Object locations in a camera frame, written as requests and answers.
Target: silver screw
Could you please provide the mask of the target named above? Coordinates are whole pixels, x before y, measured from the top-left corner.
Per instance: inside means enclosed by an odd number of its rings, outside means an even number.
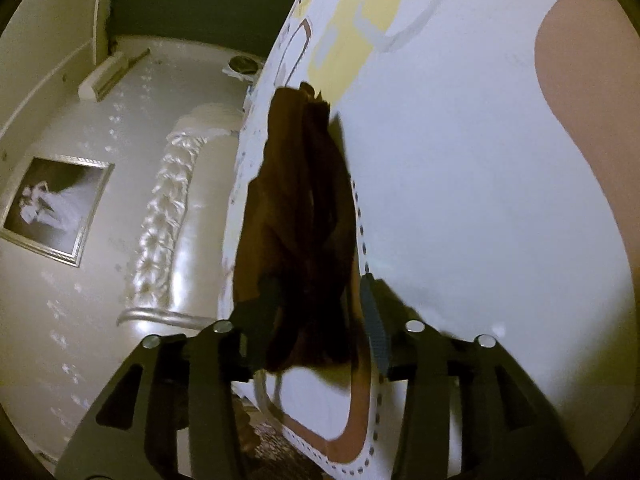
[[[488,335],[488,334],[482,334],[479,335],[476,338],[476,342],[482,347],[482,348],[493,348],[497,341],[495,340],[495,337],[492,335]]]
[[[424,330],[424,323],[418,319],[412,319],[406,322],[404,329],[412,334],[417,334]]]
[[[228,319],[221,319],[213,324],[213,332],[217,334],[226,334],[234,329],[234,324]]]
[[[145,348],[156,348],[160,344],[159,335],[148,335],[142,340],[142,346]]]

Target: bride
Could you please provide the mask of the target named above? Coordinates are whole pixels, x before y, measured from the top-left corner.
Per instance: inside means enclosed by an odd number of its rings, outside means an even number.
[[[56,193],[49,191],[47,183],[42,181],[22,190],[20,216],[27,224],[36,221],[65,232],[76,232],[86,208],[81,199],[74,186]]]

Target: brown cloth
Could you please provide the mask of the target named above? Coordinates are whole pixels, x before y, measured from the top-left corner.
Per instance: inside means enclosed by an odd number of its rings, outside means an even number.
[[[343,364],[350,343],[340,297],[356,241],[350,176],[328,133],[329,105],[306,84],[278,88],[258,176],[249,184],[234,271],[234,301],[280,279],[267,370]]]

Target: cream leather headboard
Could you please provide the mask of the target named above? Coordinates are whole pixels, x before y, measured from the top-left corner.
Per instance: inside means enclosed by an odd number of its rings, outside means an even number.
[[[167,137],[118,324],[200,330],[216,319],[241,121],[240,110],[202,105],[180,118]],[[139,328],[136,338],[144,332]]]

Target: silver picture frame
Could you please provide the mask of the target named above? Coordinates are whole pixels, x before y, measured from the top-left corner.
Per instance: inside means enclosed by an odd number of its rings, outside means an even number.
[[[31,156],[3,194],[0,238],[79,267],[113,168],[77,156]]]

